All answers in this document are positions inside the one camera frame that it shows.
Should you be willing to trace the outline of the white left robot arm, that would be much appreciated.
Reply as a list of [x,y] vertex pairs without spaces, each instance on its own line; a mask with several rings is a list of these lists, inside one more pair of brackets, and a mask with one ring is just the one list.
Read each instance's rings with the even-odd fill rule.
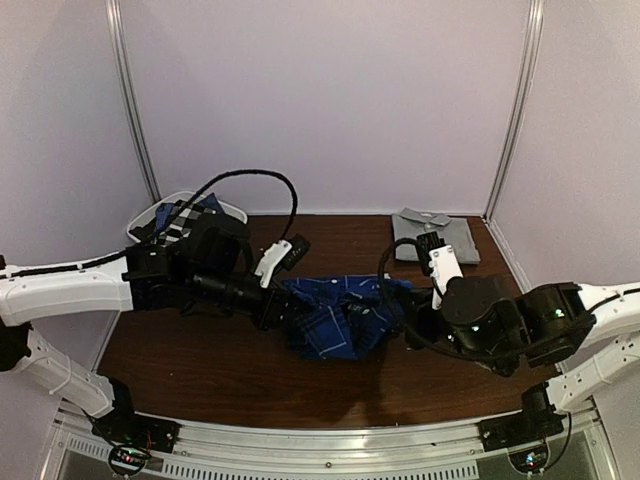
[[261,329],[290,318],[300,302],[274,277],[308,252],[301,235],[280,239],[259,260],[240,220],[203,214],[175,240],[155,238],[123,252],[75,265],[1,271],[1,369],[23,372],[74,403],[123,444],[144,433],[129,389],[90,372],[55,349],[32,326],[45,317],[94,311],[187,309],[207,303],[243,314]]

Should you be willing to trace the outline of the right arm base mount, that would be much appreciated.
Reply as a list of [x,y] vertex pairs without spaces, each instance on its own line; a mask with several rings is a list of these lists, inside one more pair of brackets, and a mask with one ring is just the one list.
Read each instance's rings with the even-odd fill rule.
[[[511,466],[528,477],[542,476],[555,466],[566,452],[573,429],[570,414],[561,415],[547,394],[547,382],[535,385],[521,396],[521,410],[477,424],[485,452],[507,449]],[[565,433],[565,441],[552,459],[549,438]]]

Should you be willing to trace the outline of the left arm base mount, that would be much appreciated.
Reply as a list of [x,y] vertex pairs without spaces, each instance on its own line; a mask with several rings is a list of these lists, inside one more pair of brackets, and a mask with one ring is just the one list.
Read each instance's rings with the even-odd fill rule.
[[140,473],[152,459],[152,452],[172,453],[180,424],[176,421],[138,414],[129,388],[110,379],[113,409],[101,417],[85,414],[92,433],[110,446],[107,463],[116,475],[129,478]]

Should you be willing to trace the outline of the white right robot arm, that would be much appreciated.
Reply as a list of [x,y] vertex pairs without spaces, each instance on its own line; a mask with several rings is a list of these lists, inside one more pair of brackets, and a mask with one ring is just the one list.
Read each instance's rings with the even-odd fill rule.
[[503,278],[454,277],[444,290],[393,294],[407,343],[509,377],[560,363],[582,347],[607,341],[590,359],[543,383],[558,415],[611,385],[639,362],[639,285],[552,283],[514,296]]

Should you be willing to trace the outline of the blue plaid long sleeve shirt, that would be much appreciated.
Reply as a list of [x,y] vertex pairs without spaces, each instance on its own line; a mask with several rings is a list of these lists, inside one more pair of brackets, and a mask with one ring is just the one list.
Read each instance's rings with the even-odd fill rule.
[[361,360],[397,330],[375,275],[298,277],[283,285],[311,308],[292,320],[287,338],[304,359]]

